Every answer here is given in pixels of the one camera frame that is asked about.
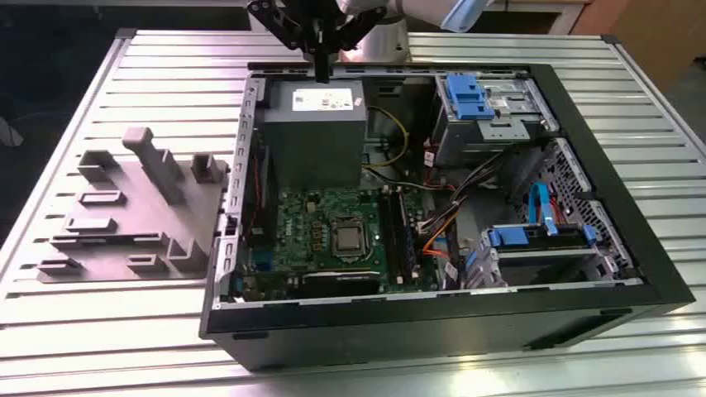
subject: motherboard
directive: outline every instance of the motherboard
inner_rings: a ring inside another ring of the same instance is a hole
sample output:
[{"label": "motherboard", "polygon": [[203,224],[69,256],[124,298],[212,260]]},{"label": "motherboard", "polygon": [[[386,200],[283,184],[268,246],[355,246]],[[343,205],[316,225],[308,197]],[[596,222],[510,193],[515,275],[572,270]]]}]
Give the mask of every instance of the motherboard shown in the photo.
[{"label": "motherboard", "polygon": [[[355,294],[435,289],[434,263],[414,252],[411,226],[424,216],[419,192],[285,189],[277,201],[275,245],[253,251],[255,272],[245,277],[273,294],[260,299],[328,296],[328,286],[346,285]],[[392,224],[402,217],[404,224]]]}]

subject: power supply label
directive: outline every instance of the power supply label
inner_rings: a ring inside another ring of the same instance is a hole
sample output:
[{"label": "power supply label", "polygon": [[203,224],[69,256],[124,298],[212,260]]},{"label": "power supply label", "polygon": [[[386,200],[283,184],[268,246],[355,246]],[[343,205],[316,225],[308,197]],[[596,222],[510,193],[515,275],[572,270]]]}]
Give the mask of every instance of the power supply label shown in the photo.
[{"label": "power supply label", "polygon": [[354,110],[350,88],[299,88],[292,95],[291,110],[295,112]]}]

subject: blue cable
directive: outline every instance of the blue cable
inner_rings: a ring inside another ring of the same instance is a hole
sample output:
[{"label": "blue cable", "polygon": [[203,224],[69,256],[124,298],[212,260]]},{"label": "blue cable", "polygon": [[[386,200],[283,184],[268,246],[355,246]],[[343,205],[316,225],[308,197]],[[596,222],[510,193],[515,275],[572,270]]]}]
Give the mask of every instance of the blue cable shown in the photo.
[{"label": "blue cable", "polygon": [[[539,210],[536,211],[536,197],[539,197]],[[547,227],[547,234],[555,236],[559,231],[556,230],[556,225],[554,223],[554,213],[551,212],[551,200],[550,200],[550,188],[543,182],[535,182],[530,189],[530,202],[527,203],[527,222],[528,223],[543,223]]]}]

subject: white label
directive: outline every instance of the white label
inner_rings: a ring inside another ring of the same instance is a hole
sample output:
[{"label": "white label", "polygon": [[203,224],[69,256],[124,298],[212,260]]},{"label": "white label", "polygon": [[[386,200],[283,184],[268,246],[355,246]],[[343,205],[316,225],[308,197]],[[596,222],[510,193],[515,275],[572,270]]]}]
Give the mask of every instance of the white label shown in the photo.
[{"label": "white label", "polygon": [[423,164],[427,167],[434,167],[434,153],[431,153],[430,151],[426,151],[423,153]]},{"label": "white label", "polygon": [[354,91],[350,88],[300,88],[292,93],[291,110],[354,110]]},{"label": "white label", "polygon": [[451,262],[446,262],[443,271],[446,271],[446,274],[448,275],[448,277],[451,277],[452,281],[455,281],[459,278],[459,271],[455,269],[454,265],[451,265]]}]

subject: aluminum table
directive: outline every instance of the aluminum table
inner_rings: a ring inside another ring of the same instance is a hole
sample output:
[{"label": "aluminum table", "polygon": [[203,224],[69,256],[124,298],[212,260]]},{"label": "aluminum table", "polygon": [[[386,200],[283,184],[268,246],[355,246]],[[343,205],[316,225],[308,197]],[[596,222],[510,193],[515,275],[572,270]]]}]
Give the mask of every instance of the aluminum table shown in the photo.
[{"label": "aluminum table", "polygon": [[414,61],[548,63],[698,301],[560,350],[251,374],[196,335],[203,280],[44,285],[37,257],[87,182],[87,149],[152,128],[177,158],[231,159],[248,61],[292,61],[267,34],[124,31],[3,250],[0,395],[695,396],[706,392],[703,144],[619,44],[595,36],[410,34]]}]

